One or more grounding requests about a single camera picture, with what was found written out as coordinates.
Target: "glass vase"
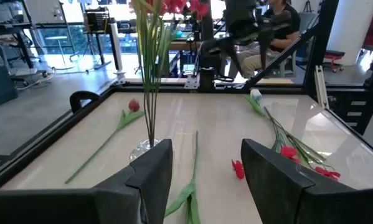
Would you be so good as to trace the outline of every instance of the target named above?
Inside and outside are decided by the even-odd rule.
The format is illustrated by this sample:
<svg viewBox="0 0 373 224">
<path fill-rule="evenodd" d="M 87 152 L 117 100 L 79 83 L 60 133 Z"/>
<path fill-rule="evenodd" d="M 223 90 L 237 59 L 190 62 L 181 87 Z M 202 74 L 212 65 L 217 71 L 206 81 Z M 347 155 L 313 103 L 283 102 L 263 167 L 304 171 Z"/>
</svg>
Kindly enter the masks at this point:
<svg viewBox="0 0 373 224">
<path fill-rule="evenodd" d="M 153 147 L 160 143 L 160 140 L 153 140 Z M 130 163 L 137 159 L 139 156 L 142 156 L 145 152 L 149 151 L 151 148 L 149 139 L 143 140 L 139 143 L 139 146 L 136 149 L 133 149 L 130 154 Z"/>
</svg>

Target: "small white object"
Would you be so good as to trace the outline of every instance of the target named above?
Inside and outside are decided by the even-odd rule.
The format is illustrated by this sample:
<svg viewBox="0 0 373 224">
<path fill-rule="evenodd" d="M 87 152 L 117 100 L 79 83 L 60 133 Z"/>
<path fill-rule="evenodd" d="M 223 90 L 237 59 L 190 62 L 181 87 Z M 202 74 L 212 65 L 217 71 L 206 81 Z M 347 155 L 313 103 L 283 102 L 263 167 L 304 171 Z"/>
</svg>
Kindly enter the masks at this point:
<svg viewBox="0 0 373 224">
<path fill-rule="evenodd" d="M 250 97 L 251 99 L 257 101 L 257 102 L 260 102 L 261 99 L 262 99 L 262 94 L 260 93 L 260 90 L 258 89 L 252 89 L 250 91 Z"/>
</svg>

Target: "red stool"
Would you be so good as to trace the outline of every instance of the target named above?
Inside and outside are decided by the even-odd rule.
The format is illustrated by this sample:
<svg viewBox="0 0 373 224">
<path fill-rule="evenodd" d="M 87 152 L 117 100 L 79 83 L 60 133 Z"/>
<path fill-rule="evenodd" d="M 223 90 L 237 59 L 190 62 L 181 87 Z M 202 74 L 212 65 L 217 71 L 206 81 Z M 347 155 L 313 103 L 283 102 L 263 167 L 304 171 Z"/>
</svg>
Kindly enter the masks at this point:
<svg viewBox="0 0 373 224">
<path fill-rule="evenodd" d="M 335 63 L 334 61 L 342 59 L 345 54 L 346 54 L 345 52 L 338 52 L 338 51 L 335 51 L 335 50 L 327 50 L 324 57 L 326 59 L 331 59 L 331 62 L 323 62 L 323 67 L 330 68 L 333 71 L 333 73 L 336 73 L 337 70 L 343 71 L 344 70 L 343 65 Z"/>
</svg>

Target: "white cylinder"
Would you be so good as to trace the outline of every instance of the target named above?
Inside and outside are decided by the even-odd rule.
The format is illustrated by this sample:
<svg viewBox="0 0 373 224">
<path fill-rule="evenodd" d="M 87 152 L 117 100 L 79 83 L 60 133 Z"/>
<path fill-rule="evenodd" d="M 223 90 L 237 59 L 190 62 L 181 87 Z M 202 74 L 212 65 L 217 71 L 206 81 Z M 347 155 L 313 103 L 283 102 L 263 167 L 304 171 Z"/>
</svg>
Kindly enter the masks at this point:
<svg viewBox="0 0 373 224">
<path fill-rule="evenodd" d="M 116 73 L 121 73 L 123 70 L 123 62 L 121 61 L 121 47 L 120 47 L 120 41 L 118 38 L 118 30 L 117 30 L 117 23 L 114 22 L 110 24 L 111 26 L 111 34 L 113 36 L 113 41 L 111 44 L 114 46 L 114 52 L 116 57 L 116 65 L 118 66 Z"/>
<path fill-rule="evenodd" d="M 343 65 L 355 65 L 373 18 L 373 0 L 340 0 L 328 50 L 345 52 Z"/>
</svg>

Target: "floor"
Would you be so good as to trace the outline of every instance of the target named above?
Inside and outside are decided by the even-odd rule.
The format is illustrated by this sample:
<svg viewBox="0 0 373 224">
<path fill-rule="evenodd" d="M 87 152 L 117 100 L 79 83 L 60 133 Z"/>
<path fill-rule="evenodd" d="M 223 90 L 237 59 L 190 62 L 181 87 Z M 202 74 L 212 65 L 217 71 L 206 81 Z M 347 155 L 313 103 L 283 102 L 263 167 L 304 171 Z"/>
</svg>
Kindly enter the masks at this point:
<svg viewBox="0 0 373 224">
<path fill-rule="evenodd" d="M 71 65 L 68 61 L 68 55 L 65 57 L 66 65 Z M 106 61 L 112 60 L 111 55 L 105 55 Z M 324 76 L 328 83 L 363 83 L 370 76 L 367 72 L 373 55 L 363 55 L 357 65 L 346 67 L 343 72 L 332 73 L 325 70 Z M 46 62 L 62 63 L 60 55 L 46 55 L 42 57 L 42 63 L 36 62 L 39 70 L 48 70 L 50 68 Z M 99 61 L 99 57 L 86 55 L 85 57 L 75 58 L 74 68 L 66 71 L 58 71 L 52 79 L 39 85 L 32 86 L 19 92 L 19 97 L 8 101 L 0 106 L 0 156 L 8 156 L 18 147 L 23 145 L 30 138 L 42 131 L 50 123 L 55 121 L 61 115 L 70 109 L 69 97 L 78 90 L 88 90 L 100 92 L 105 89 L 118 76 L 114 62 L 104 68 L 94 70 L 93 67 Z M 120 77 L 134 77 L 135 68 L 138 67 L 138 61 L 135 55 L 122 55 L 123 71 L 125 74 Z M 29 69 L 22 63 L 15 65 L 16 69 L 12 72 L 18 75 L 29 73 Z M 305 72 L 299 68 L 297 77 L 293 78 L 295 83 L 302 83 Z M 41 75 L 26 76 L 29 83 L 42 78 Z M 243 82 L 244 79 L 237 77 L 236 82 Z M 373 118 L 369 124 L 365 137 L 373 144 Z"/>
</svg>

